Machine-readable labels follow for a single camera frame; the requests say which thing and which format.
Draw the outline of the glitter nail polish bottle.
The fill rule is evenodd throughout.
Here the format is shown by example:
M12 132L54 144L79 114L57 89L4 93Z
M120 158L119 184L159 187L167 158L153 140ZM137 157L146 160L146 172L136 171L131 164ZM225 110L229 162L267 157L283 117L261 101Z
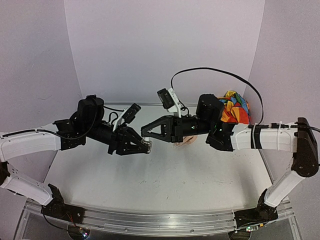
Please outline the glitter nail polish bottle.
M148 141L147 140L143 140L142 144L143 144L143 146L145 148L144 153L145 154L149 154L151 152L151 150L152 150L153 142L150 141L150 140L148 140Z

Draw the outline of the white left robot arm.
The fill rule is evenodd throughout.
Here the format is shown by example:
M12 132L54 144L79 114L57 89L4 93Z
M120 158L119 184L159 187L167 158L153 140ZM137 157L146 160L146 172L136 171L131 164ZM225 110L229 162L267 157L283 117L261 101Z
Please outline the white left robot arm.
M115 120L105 121L104 100L88 95L78 102L69 119L56 120L55 131L43 127L4 133L0 136L0 186L47 207L56 218L68 208L59 189L19 173L9 160L38 152L65 151L84 146L88 138L108 146L108 154L119 156L149 154L152 142L141 137L129 124L141 107L136 103L122 110Z

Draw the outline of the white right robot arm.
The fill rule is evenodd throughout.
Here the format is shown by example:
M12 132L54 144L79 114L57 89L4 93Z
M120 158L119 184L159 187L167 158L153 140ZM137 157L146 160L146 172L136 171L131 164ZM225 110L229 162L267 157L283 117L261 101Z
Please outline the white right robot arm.
M302 180L319 170L318 144L313 134L316 128L303 117L288 124L223 122L224 104L213 94L199 97L194 116L182 116L178 97L171 89L162 89L157 94L169 114L143 126L143 137L181 143L184 137L206 134L206 144L218 151L254 149L292 153L289 169L261 195L258 209L276 208Z

